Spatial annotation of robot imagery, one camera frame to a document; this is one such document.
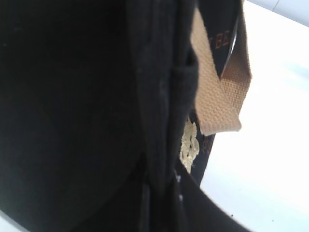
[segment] black cloth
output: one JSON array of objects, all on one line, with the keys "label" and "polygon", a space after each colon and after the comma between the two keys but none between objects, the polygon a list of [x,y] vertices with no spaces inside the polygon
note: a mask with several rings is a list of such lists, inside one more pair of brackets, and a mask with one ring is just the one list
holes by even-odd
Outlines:
[{"label": "black cloth", "polygon": [[31,232],[246,231],[178,159],[194,1],[4,4],[1,211]]},{"label": "black cloth", "polygon": [[144,150],[126,2],[3,2],[0,210],[30,232],[67,232]]}]

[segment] fabric strap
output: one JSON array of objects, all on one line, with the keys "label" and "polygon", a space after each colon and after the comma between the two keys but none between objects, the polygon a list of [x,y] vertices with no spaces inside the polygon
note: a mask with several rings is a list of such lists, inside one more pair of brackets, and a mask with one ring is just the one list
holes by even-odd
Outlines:
[{"label": "fabric strap", "polygon": [[243,1],[241,3],[234,50],[221,80],[215,70],[202,17],[198,9],[195,11],[191,35],[191,43],[199,61],[195,105],[200,129],[204,135],[238,131],[241,128],[239,112],[251,81]]}]

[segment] black fabric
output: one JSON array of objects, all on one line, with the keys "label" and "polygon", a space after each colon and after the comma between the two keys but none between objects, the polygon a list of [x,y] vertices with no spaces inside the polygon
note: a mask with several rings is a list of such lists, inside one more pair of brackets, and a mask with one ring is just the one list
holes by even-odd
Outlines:
[{"label": "black fabric", "polygon": [[230,50],[239,0],[198,0],[204,25],[206,27],[212,57],[221,77]]},{"label": "black fabric", "polygon": [[[220,78],[232,46],[232,35],[236,28],[235,24],[239,12],[239,0],[199,0],[198,3],[206,27],[215,68]],[[201,134],[194,109],[190,113],[190,120],[197,125],[197,140],[199,143],[199,153],[193,161],[191,176],[200,184],[215,134],[209,136]]]},{"label": "black fabric", "polygon": [[248,232],[217,207],[199,188],[180,161],[176,164],[181,176],[180,188],[183,206],[190,223],[190,231],[195,232]]},{"label": "black fabric", "polygon": [[212,215],[178,159],[194,1],[5,4],[1,211],[31,232],[245,231]]},{"label": "black fabric", "polygon": [[66,232],[113,196],[144,150],[126,2],[7,3],[0,209],[31,232]]}]

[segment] white surface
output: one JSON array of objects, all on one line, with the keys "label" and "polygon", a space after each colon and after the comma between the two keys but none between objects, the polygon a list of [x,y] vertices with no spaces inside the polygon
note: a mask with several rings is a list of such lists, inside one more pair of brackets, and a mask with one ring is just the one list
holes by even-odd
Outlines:
[{"label": "white surface", "polygon": [[201,188],[254,232],[309,232],[309,28],[245,4],[253,80]]},{"label": "white surface", "polygon": [[280,0],[249,0],[249,1],[272,11],[275,8],[277,2]]},{"label": "white surface", "polygon": [[274,12],[309,26],[308,0],[280,0]]}]

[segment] tan strap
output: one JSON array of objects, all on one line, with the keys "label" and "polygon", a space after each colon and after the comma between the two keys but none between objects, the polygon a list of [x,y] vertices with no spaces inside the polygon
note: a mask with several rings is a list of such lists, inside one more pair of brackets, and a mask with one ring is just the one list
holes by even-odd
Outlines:
[{"label": "tan strap", "polygon": [[235,47],[221,81],[214,66],[207,32],[198,9],[194,15],[191,43],[199,61],[196,111],[201,132],[211,135],[240,130],[239,112],[251,80],[243,1],[241,0]]}]

